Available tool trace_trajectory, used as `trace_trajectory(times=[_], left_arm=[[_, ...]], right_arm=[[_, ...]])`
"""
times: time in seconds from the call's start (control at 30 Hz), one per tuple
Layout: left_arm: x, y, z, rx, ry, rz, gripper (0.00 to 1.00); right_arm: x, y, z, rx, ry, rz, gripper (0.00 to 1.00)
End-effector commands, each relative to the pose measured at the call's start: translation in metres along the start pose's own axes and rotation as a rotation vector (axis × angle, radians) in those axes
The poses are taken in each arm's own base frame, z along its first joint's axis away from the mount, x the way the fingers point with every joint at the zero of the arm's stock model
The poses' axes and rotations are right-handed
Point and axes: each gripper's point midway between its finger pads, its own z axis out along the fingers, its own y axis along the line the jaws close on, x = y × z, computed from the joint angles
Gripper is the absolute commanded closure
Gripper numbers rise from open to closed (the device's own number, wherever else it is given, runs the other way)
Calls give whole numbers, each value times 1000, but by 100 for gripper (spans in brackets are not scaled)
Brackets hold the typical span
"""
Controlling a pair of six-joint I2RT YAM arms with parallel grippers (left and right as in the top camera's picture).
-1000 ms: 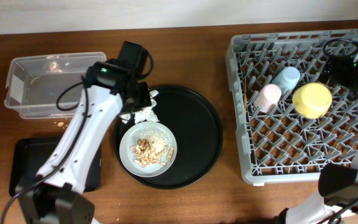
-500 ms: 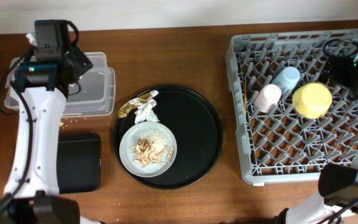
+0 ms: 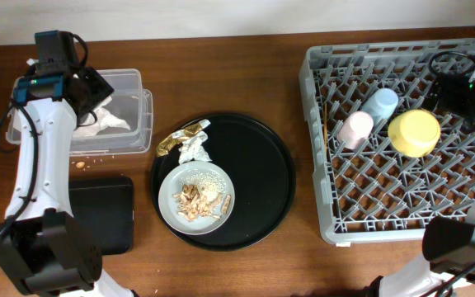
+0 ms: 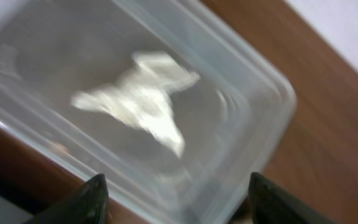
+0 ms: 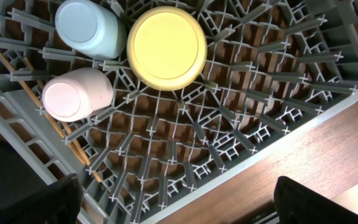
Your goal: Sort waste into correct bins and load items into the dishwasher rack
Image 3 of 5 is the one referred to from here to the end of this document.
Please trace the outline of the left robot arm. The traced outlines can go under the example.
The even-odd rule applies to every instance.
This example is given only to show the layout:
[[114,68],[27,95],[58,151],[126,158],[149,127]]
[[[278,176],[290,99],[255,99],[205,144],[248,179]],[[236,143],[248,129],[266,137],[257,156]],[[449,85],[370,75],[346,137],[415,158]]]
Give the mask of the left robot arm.
[[38,59],[13,88],[8,111],[21,122],[14,192],[0,223],[0,267],[22,295],[134,296],[103,268],[91,233],[73,217],[73,132],[114,91],[78,57],[69,31],[35,34]]

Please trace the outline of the blue plastic cup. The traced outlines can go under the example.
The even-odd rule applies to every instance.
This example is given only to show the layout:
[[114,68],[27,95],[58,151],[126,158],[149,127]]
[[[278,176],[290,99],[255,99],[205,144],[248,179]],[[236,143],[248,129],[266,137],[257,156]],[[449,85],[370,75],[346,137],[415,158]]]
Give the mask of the blue plastic cup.
[[368,113],[377,125],[381,120],[388,120],[398,104],[398,94],[390,88],[377,90],[361,107],[361,111]]

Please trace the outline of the pink plastic cup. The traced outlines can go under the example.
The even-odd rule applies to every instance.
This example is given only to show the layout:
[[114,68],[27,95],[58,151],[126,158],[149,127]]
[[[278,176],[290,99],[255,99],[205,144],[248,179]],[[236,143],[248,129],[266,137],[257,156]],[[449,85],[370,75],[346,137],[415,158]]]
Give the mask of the pink plastic cup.
[[373,127],[374,120],[370,114],[356,111],[347,117],[336,138],[345,143],[346,149],[355,150],[369,137]]

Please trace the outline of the white tissue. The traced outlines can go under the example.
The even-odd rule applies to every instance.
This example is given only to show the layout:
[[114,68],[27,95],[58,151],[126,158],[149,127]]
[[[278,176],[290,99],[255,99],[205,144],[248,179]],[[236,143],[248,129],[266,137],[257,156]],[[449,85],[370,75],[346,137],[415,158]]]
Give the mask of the white tissue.
[[74,138],[91,137],[107,128],[130,130],[129,124],[108,111],[105,106],[111,103],[112,97],[107,97],[93,111],[86,114],[73,132]]
[[201,131],[193,136],[191,139],[184,141],[179,148],[180,164],[188,163],[190,161],[211,162],[209,154],[203,147],[203,142],[208,139],[208,135]]

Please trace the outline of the gold foil wrapper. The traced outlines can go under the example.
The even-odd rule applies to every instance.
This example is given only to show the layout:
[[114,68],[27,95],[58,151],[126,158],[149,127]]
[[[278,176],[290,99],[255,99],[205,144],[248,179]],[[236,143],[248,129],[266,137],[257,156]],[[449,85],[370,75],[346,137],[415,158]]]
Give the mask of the gold foil wrapper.
[[171,133],[163,141],[161,141],[158,144],[156,148],[157,156],[162,157],[162,156],[168,155],[175,146],[189,139],[192,139],[194,136],[198,135],[209,125],[210,125],[210,121],[203,119],[192,125],[188,125],[185,128],[182,128],[180,130],[177,130]]

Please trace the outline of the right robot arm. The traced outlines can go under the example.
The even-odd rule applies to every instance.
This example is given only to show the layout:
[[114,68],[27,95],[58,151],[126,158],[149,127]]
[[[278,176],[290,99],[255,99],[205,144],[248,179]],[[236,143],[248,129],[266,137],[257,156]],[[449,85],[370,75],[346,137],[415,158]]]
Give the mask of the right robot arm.
[[[462,116],[462,131],[475,132],[475,60],[461,73],[434,73],[428,101],[422,109],[402,113],[392,120],[388,136],[393,147],[409,157],[430,152],[440,137],[431,109],[442,106]],[[454,288],[475,285],[475,201],[464,221],[433,218],[422,239],[422,254],[400,271],[379,276],[366,286],[363,296],[451,296]]]

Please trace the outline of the yellow plastic bowl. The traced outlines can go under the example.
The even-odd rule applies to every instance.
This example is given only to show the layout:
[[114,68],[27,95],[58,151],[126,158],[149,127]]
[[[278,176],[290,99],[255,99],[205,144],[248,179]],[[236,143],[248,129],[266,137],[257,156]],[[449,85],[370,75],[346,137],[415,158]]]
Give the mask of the yellow plastic bowl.
[[411,158],[430,154],[441,134],[439,121],[429,112],[410,110],[395,117],[388,127],[392,146]]

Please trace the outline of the food scraps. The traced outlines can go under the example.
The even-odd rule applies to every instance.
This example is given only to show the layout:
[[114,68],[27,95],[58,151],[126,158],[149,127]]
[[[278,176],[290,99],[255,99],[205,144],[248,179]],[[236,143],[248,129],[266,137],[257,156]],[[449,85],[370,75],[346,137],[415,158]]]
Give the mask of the food scraps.
[[178,204],[176,213],[188,222],[199,218],[220,220],[228,213],[233,196],[226,182],[212,173],[196,173],[181,183],[172,198]]

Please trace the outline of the grey plate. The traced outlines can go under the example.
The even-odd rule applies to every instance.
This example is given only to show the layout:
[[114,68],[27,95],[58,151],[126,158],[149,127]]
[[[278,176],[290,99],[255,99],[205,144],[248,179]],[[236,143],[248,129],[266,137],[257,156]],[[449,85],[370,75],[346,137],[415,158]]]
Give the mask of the grey plate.
[[[181,183],[189,176],[196,173],[212,173],[221,177],[226,182],[226,190],[233,196],[228,213],[220,220],[211,218],[199,218],[194,222],[188,222],[176,213],[178,204],[172,196],[180,191]],[[158,192],[158,208],[164,221],[173,230],[186,235],[205,235],[219,229],[229,219],[236,200],[235,190],[229,175],[220,167],[207,162],[189,162],[174,168],[164,178]]]

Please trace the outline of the wooden chopstick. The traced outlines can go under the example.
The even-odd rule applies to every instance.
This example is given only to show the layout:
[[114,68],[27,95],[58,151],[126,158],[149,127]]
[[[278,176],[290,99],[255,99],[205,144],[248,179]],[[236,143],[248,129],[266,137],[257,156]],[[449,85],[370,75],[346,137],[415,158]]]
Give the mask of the wooden chopstick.
[[327,152],[328,146],[328,132],[327,132],[327,103],[322,104],[322,115],[323,115],[323,138],[324,138],[324,150]]

